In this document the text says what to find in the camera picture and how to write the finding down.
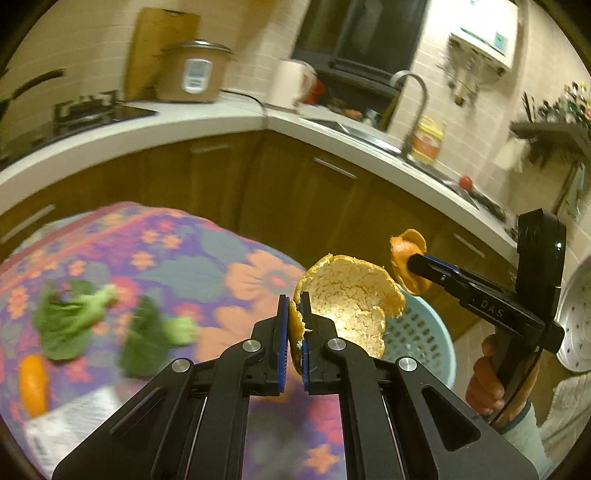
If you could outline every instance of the power cord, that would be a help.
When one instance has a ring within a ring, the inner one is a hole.
[[[231,95],[240,95],[246,98],[250,98],[251,100],[254,100],[256,103],[259,104],[259,106],[261,107],[261,112],[263,114],[263,120],[262,120],[262,130],[265,131],[267,129],[267,127],[269,126],[269,114],[268,114],[268,109],[265,106],[264,103],[262,103],[258,98],[256,98],[253,95],[249,95],[248,93],[242,93],[242,92],[234,92],[232,90],[225,90],[222,89],[220,90],[221,92],[224,93],[230,93]]]

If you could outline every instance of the electric kettle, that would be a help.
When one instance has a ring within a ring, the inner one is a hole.
[[[280,60],[273,74],[265,104],[295,111],[316,84],[316,71],[304,61]]]

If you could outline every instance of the rice cooker lid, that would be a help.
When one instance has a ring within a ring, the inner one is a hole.
[[[176,48],[208,48],[211,50],[224,51],[226,53],[234,55],[234,52],[232,50],[230,50],[227,46],[221,45],[219,43],[213,43],[213,42],[204,40],[202,38],[196,38],[195,40],[191,40],[188,42],[173,43],[171,45],[166,46],[164,48],[164,51],[173,50]]]

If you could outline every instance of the metal screw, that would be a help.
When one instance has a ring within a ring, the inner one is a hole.
[[[242,344],[242,349],[247,352],[256,352],[261,348],[261,343],[258,340],[247,340]]]
[[[191,364],[186,358],[179,358],[173,362],[173,370],[178,374],[186,372],[190,366]]]
[[[342,350],[347,346],[345,341],[342,338],[331,338],[328,341],[328,346],[331,350]]]
[[[404,371],[412,372],[417,369],[417,361],[414,358],[405,356],[398,361],[398,366]]]

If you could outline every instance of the paper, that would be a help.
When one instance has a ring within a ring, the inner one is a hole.
[[[47,477],[121,405],[115,389],[107,386],[29,420],[25,437]]]

